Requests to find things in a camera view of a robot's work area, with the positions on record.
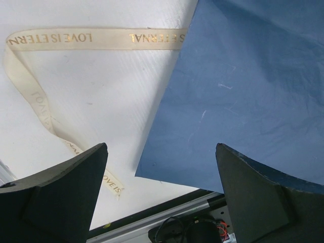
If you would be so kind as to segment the cream printed ribbon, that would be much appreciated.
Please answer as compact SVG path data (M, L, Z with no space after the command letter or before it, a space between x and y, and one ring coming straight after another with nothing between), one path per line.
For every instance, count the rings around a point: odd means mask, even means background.
M1 44L1 160L21 179L106 143L100 200L134 178L186 29L43 28Z

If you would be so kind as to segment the blue wrapping paper sheet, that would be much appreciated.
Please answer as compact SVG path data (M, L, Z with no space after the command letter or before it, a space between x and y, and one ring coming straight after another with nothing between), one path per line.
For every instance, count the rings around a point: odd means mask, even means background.
M222 192L219 143L323 184L323 1L198 1L135 175Z

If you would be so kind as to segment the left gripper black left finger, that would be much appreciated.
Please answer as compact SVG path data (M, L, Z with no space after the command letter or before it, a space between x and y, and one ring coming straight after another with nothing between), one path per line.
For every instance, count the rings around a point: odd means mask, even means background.
M107 145L1 186L1 242L86 242Z

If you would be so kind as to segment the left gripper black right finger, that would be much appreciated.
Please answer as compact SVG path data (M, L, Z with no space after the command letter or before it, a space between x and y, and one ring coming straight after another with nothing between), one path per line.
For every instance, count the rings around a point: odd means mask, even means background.
M237 242L323 242L323 185L219 143L216 161Z

